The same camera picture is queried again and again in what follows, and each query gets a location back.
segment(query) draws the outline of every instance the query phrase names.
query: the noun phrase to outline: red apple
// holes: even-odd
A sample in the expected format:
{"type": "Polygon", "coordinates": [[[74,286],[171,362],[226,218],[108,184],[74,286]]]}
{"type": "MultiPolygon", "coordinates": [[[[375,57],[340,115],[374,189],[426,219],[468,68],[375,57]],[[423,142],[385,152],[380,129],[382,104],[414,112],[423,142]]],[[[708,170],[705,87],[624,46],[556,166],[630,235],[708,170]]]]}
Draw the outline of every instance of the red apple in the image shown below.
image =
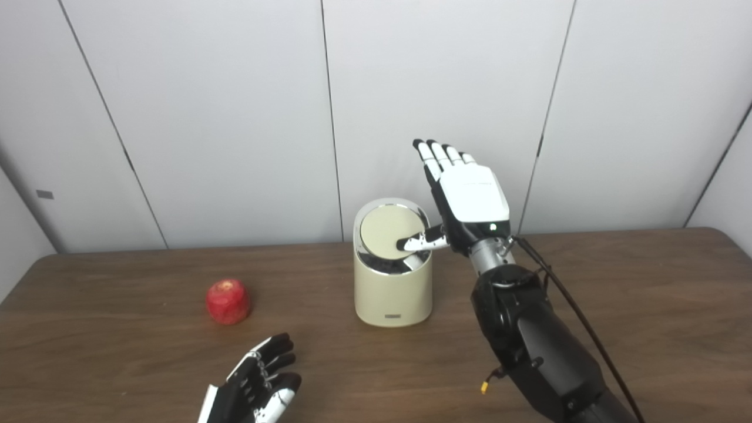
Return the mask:
{"type": "Polygon", "coordinates": [[[248,291],[237,279],[222,279],[206,293],[206,309],[221,324],[236,324],[248,316],[248,291]]]}

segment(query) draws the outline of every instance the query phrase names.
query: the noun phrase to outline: round lid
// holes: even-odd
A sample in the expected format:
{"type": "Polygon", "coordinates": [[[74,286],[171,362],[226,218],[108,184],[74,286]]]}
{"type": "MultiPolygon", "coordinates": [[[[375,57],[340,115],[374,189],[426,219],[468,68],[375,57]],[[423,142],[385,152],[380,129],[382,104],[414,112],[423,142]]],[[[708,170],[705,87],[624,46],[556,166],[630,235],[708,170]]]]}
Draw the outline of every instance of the round lid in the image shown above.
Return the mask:
{"type": "Polygon", "coordinates": [[[420,217],[400,205],[382,205],[371,210],[360,225],[360,237],[365,247],[374,255],[388,260],[405,258],[410,251],[400,251],[398,239],[424,231],[420,217]]]}

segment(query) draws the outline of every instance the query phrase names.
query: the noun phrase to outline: brown table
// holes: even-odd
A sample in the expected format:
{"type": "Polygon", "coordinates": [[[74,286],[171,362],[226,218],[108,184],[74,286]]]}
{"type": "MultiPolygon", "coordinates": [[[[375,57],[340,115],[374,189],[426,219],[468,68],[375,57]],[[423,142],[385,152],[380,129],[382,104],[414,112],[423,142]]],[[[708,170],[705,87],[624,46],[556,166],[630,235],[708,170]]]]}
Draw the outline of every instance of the brown table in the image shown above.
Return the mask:
{"type": "MultiPolygon", "coordinates": [[[[725,235],[529,239],[590,318],[649,422],[752,421],[752,260],[725,235]]],[[[221,383],[261,339],[287,331],[303,385],[283,423],[545,421],[507,379],[479,392],[496,361],[469,302],[466,259],[436,254],[428,321],[380,329],[355,315],[350,249],[45,257],[0,306],[0,420],[195,421],[209,382],[221,383]],[[204,309],[208,285],[226,277],[243,280],[255,303],[233,327],[204,309]]]]}

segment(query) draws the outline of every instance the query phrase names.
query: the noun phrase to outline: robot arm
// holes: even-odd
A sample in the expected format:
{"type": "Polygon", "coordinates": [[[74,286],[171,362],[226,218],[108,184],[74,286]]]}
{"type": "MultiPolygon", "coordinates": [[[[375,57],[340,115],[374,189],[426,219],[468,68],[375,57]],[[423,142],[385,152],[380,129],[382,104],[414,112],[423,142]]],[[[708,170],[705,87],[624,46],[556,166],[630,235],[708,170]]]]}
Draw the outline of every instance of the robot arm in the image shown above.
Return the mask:
{"type": "Polygon", "coordinates": [[[519,242],[546,278],[550,272],[527,241],[511,235],[509,207],[491,169],[450,145],[415,140],[413,146],[443,222],[399,240],[397,248],[449,245],[470,259],[478,275],[475,314],[501,363],[489,379],[509,376],[536,411],[557,423],[636,423],[595,359],[553,313],[547,283],[514,263],[509,251],[519,242]]]}

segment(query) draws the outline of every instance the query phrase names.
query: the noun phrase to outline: white robotic hand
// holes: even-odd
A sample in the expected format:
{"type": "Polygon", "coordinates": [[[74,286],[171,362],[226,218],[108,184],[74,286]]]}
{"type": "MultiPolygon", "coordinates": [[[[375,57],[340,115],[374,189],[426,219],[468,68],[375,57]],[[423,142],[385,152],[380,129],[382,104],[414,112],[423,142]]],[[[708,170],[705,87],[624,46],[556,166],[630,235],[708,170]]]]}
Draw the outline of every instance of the white robotic hand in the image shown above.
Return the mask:
{"type": "Polygon", "coordinates": [[[295,397],[297,373],[276,373],[295,362],[286,333],[251,349],[219,388],[209,385],[199,423],[275,423],[295,397]]]}
{"type": "Polygon", "coordinates": [[[478,165],[450,145],[416,139],[431,193],[442,224],[400,239],[402,251],[434,250],[451,246],[465,256],[478,241],[511,235],[509,204],[493,171],[478,165]]]}

